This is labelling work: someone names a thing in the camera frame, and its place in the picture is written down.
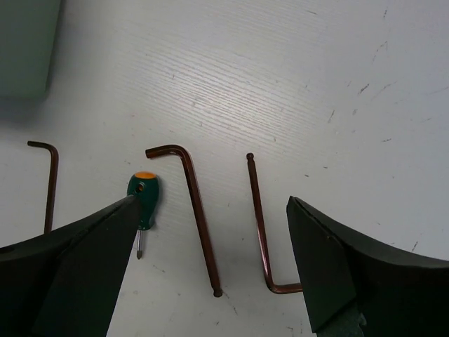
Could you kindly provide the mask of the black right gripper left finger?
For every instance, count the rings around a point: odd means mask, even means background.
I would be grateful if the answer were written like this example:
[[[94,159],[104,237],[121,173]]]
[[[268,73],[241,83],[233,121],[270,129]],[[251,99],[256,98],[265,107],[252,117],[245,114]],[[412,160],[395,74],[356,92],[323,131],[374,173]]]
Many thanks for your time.
[[[140,220],[128,196],[1,248],[2,336],[106,336]]]

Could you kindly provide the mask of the green cantilever toolbox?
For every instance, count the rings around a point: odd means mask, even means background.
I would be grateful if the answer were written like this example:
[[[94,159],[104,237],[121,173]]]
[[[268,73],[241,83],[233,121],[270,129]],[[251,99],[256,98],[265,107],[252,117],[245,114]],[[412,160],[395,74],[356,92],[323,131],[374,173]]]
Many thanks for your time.
[[[1,97],[39,98],[47,89],[60,1],[1,2]]]

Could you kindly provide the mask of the stubby green screwdriver orange cap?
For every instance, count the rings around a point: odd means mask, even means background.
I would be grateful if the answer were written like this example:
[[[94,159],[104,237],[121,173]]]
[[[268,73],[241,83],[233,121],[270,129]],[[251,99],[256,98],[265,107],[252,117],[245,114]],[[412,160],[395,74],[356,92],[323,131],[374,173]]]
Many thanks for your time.
[[[154,226],[154,214],[159,202],[159,178],[155,173],[140,171],[134,173],[127,187],[127,195],[135,195],[142,204],[142,213],[137,232],[137,259],[143,257],[144,232]]]

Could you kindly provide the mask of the small dark hex key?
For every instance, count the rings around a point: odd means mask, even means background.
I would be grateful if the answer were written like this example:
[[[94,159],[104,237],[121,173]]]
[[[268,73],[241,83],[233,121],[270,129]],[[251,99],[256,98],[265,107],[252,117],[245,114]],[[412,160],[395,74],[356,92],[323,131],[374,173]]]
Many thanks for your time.
[[[51,144],[29,140],[27,145],[35,148],[48,150],[51,156],[50,171],[48,177],[48,189],[46,198],[46,211],[43,233],[48,234],[53,228],[53,213],[55,207],[55,193],[58,179],[59,152]]]

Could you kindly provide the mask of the long brown hex key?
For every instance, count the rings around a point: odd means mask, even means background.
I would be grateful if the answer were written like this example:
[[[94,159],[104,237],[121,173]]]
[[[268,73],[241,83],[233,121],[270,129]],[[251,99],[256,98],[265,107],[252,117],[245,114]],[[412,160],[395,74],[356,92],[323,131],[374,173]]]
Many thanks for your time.
[[[269,259],[269,249],[267,244],[267,235],[264,225],[264,216],[262,210],[262,202],[260,197],[260,188],[257,178],[257,169],[254,160],[254,154],[249,152],[246,155],[247,165],[248,165],[248,175],[250,179],[250,187],[253,198],[253,207],[255,212],[255,219],[257,225],[257,238],[260,245],[260,253],[262,259],[262,267],[265,284],[267,288],[275,294],[284,295],[291,293],[302,293],[303,288],[301,283],[293,284],[276,284],[272,276],[272,269]]]

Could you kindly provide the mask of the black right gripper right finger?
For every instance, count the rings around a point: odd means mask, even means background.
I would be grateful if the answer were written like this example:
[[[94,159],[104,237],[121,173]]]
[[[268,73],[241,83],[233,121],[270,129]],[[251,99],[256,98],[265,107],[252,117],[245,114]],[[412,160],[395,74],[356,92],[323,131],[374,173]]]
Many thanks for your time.
[[[305,201],[286,207],[317,336],[447,336],[448,262],[395,248]]]

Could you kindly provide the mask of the thick brown hex key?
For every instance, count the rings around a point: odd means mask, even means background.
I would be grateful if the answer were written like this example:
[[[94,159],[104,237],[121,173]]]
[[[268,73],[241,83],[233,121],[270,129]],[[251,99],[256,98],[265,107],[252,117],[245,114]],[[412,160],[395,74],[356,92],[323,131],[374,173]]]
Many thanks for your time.
[[[217,268],[217,263],[215,261],[215,255],[208,231],[205,213],[203,210],[201,193],[199,191],[199,186],[196,179],[196,172],[189,152],[180,145],[162,145],[146,149],[145,155],[148,159],[156,159],[169,155],[174,155],[180,158],[182,167],[185,172],[185,178],[189,190],[190,200],[192,203],[194,217],[196,220],[196,226],[201,242],[203,257],[205,260],[206,269],[208,271],[210,285],[213,290],[214,297],[221,297],[223,292],[220,283],[220,276]]]

